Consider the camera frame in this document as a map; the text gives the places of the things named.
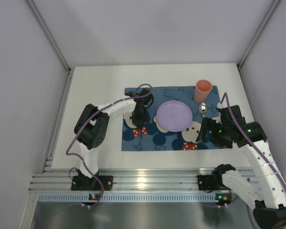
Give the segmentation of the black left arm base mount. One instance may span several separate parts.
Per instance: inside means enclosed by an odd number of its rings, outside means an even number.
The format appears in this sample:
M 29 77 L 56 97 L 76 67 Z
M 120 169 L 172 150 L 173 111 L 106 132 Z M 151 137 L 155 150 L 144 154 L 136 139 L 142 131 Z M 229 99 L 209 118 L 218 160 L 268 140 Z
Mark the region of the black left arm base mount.
M 113 176 L 98 176 L 104 187 L 104 191 L 110 191 L 113 186 Z M 95 178 L 74 176 L 71 184 L 72 191 L 101 191 L 101 184 Z

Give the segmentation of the metal spoon green handle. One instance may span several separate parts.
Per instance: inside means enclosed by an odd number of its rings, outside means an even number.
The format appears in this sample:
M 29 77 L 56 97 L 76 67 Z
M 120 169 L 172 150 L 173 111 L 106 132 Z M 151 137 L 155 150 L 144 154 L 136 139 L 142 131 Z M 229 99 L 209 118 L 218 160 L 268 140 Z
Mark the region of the metal spoon green handle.
M 207 111 L 206 104 L 204 102 L 200 103 L 200 105 L 199 105 L 199 112 L 201 113 L 202 118 L 205 117 L 206 111 Z

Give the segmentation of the pink plastic cup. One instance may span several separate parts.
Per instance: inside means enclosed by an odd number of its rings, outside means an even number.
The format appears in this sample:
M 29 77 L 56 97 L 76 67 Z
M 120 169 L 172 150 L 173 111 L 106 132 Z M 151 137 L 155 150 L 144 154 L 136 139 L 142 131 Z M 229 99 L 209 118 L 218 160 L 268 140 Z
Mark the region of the pink plastic cup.
M 207 98 L 212 88 L 213 86 L 208 80 L 199 80 L 195 86 L 194 100 L 197 103 L 202 103 Z

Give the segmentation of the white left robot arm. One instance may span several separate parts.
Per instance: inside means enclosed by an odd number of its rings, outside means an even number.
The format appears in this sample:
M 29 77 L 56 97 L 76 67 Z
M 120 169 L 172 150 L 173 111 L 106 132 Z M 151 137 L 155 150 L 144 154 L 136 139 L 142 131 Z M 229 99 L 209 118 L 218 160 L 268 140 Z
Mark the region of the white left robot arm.
M 130 137 L 137 137 L 149 122 L 147 105 L 152 104 L 153 95 L 147 88 L 141 91 L 127 92 L 117 101 L 94 106 L 85 106 L 74 127 L 75 138 L 68 147 L 66 154 L 79 157 L 80 175 L 88 179 L 96 177 L 99 172 L 97 165 L 98 147 L 103 143 L 110 121 L 124 117 L 127 124 L 134 130 Z

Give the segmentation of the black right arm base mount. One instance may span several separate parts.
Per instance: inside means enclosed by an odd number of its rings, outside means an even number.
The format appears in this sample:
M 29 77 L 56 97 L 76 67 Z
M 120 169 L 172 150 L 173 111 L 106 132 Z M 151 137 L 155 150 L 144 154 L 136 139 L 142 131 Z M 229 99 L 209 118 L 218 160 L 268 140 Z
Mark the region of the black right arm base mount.
M 211 193 L 222 188 L 212 175 L 198 175 L 197 182 L 198 189 L 207 193 Z

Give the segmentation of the purple plastic plate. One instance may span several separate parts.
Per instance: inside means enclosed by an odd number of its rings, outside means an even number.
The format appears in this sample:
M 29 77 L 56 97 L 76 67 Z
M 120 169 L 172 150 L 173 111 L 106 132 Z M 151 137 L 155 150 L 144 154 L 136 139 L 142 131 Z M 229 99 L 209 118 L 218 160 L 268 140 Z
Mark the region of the purple plastic plate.
M 169 132 L 181 132 L 191 125 L 193 113 L 185 103 L 170 100 L 159 106 L 156 119 L 163 129 Z

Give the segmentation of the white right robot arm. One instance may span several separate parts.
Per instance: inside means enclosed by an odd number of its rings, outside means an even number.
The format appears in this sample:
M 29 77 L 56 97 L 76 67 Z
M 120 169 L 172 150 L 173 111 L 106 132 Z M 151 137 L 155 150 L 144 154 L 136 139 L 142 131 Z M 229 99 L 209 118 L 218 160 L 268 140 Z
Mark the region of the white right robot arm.
M 252 210 L 262 229 L 286 226 L 286 183 L 270 152 L 261 125 L 247 123 L 239 106 L 217 105 L 217 118 L 202 119 L 197 142 L 210 141 L 221 148 L 236 144 L 249 162 L 260 188 L 255 188 L 231 164 L 221 164 L 212 171 L 211 190 L 226 187 L 234 191 Z

